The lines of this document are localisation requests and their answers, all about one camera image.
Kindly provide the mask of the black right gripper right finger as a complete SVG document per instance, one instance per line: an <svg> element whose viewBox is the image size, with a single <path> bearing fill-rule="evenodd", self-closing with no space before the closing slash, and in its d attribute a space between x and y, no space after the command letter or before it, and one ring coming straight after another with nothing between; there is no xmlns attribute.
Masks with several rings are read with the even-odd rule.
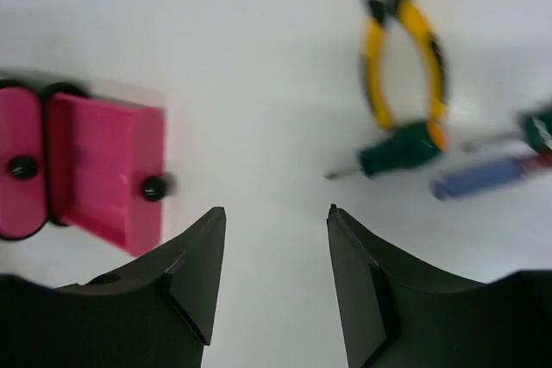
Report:
<svg viewBox="0 0 552 368"><path fill-rule="evenodd" d="M485 284L416 258L337 206L327 228L350 366L550 366L549 271Z"/></svg>

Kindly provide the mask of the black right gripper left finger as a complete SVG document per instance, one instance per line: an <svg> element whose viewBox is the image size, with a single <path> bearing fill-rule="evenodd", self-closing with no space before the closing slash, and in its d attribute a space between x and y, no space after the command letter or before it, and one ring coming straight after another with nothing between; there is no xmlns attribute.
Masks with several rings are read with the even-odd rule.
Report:
<svg viewBox="0 0 552 368"><path fill-rule="evenodd" d="M226 214L87 284L1 277L4 367L199 367L211 342Z"/></svg>

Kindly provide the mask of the blue transparent screwdriver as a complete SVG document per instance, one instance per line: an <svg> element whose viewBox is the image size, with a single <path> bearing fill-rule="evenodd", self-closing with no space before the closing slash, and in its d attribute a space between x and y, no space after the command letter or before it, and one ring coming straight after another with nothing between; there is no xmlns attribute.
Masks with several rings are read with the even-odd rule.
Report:
<svg viewBox="0 0 552 368"><path fill-rule="evenodd" d="M430 190L441 201L458 199L522 182L550 169L551 153L505 157L443 174L430 182Z"/></svg>

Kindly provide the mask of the pink drawer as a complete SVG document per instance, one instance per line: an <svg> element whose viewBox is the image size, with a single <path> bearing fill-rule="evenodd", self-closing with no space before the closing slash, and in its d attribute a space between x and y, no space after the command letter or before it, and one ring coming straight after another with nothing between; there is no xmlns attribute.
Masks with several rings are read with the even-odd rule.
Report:
<svg viewBox="0 0 552 368"><path fill-rule="evenodd" d="M47 220L41 100L14 79L1 81L1 238L23 240Z"/></svg>
<svg viewBox="0 0 552 368"><path fill-rule="evenodd" d="M160 242L165 114L56 92L45 105L52 216L138 257Z"/></svg>

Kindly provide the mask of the yellow black pliers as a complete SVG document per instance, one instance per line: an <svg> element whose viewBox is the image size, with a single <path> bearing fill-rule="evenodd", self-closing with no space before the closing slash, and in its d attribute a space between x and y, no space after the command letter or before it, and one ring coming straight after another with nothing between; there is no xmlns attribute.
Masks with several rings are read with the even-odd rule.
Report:
<svg viewBox="0 0 552 368"><path fill-rule="evenodd" d="M400 143L442 152L449 112L447 62L417 0L363 0L361 84L376 125Z"/></svg>

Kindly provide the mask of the pink top drawer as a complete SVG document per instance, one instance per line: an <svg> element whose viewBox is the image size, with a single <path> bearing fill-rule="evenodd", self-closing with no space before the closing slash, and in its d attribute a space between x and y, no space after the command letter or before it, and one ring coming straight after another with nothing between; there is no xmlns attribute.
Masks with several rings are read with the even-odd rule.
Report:
<svg viewBox="0 0 552 368"><path fill-rule="evenodd" d="M41 100L14 79L1 81L1 238L23 240L47 220Z"/></svg>

